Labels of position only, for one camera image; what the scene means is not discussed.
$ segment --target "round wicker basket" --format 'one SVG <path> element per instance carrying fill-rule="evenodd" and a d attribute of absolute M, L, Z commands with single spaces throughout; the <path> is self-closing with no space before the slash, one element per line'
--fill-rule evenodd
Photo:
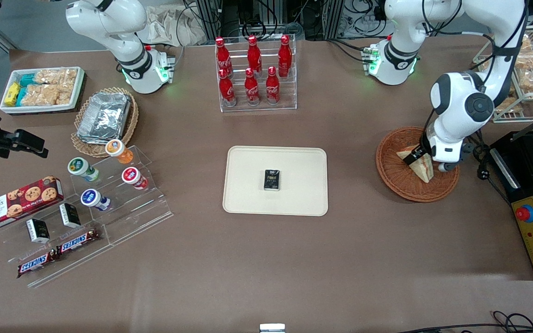
<path fill-rule="evenodd" d="M 421 127 L 401 127 L 386 135 L 376 151 L 376 166 L 384 183 L 398 195 L 413 202 L 435 202 L 450 194 L 458 183 L 459 167 L 448 173 L 438 170 L 433 162 L 434 177 L 423 182 L 396 154 L 405 147 L 417 145 L 423 134 Z"/>
<path fill-rule="evenodd" d="M 139 107 L 137 107 L 137 102 L 133 98 L 133 95 L 123 89 L 123 88 L 104 88 L 101 91 L 98 91 L 99 93 L 124 93 L 125 95 L 131 97 L 131 107 L 129 109 L 129 118 L 127 119 L 127 123 L 125 124 L 125 129 L 123 133 L 123 138 L 121 139 L 125 146 L 127 145 L 127 142 L 131 139 L 133 136 L 133 132 L 135 132 L 135 127 L 137 126 L 137 119 L 139 118 Z M 82 107 L 80 108 L 80 112 L 78 112 L 78 115 L 75 118 L 75 128 L 80 127 L 80 123 L 83 119 L 83 114 L 85 110 L 87 109 L 87 106 L 89 105 L 89 101 L 92 97 L 89 97 L 85 103 L 83 103 Z M 81 141 L 78 138 L 77 132 L 73 133 L 71 135 L 71 141 L 74 143 L 75 149 L 80 151 L 83 154 L 87 154 L 89 156 L 95 157 L 95 158 L 105 158 L 108 157 L 108 154 L 106 154 L 106 150 L 104 149 L 104 145 L 93 145 L 91 143 L 85 143 Z"/>

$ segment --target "brown table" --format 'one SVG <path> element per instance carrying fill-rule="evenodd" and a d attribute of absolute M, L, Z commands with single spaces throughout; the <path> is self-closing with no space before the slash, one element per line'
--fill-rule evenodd
<path fill-rule="evenodd" d="M 466 161 L 455 191 L 431 204 L 396 196 L 374 162 L 381 138 L 422 125 L 433 82 L 465 69 L 483 43 L 428 38 L 412 77 L 384 86 L 334 46 L 301 42 L 298 109 L 255 116 L 220 113 L 213 47 L 186 49 L 173 84 L 135 95 L 131 141 L 154 161 L 175 216 L 38 289 L 16 280 L 0 251 L 0 331 L 243 333 L 283 322 L 290 333 L 391 333 L 490 322 L 497 309 L 533 319 L 533 273 L 516 224 L 476 178 L 476 162 Z M 106 51 L 12 53 L 14 69 L 74 65 L 89 76 L 86 96 L 127 88 Z M 0 159 L 0 194 L 50 174 L 70 188 L 74 114 L 0 116 L 2 127 L 27 129 L 50 150 L 46 160 Z M 486 141 L 514 128 L 489 124 Z M 234 145 L 324 149 L 328 213 L 226 213 Z"/>

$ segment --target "red button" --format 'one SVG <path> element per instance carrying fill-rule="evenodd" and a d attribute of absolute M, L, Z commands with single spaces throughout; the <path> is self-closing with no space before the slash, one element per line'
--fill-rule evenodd
<path fill-rule="evenodd" d="M 516 209 L 515 210 L 515 215 L 521 221 L 527 221 L 527 220 L 529 220 L 529 218 L 531 216 L 530 213 L 529 213 L 529 209 L 527 209 L 526 207 L 520 207 L 520 208 Z"/>

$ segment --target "red cookie box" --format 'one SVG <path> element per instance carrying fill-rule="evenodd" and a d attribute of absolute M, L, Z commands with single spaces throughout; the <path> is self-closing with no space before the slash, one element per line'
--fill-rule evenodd
<path fill-rule="evenodd" d="M 53 176 L 0 196 L 0 228 L 63 201 L 61 181 Z"/>

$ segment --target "blue lid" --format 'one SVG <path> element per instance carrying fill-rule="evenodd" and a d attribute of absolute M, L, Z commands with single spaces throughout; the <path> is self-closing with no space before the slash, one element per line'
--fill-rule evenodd
<path fill-rule="evenodd" d="M 82 203 L 83 204 L 91 204 L 96 200 L 96 193 L 97 191 L 93 188 L 90 188 L 89 190 L 85 190 L 82 194 Z"/>

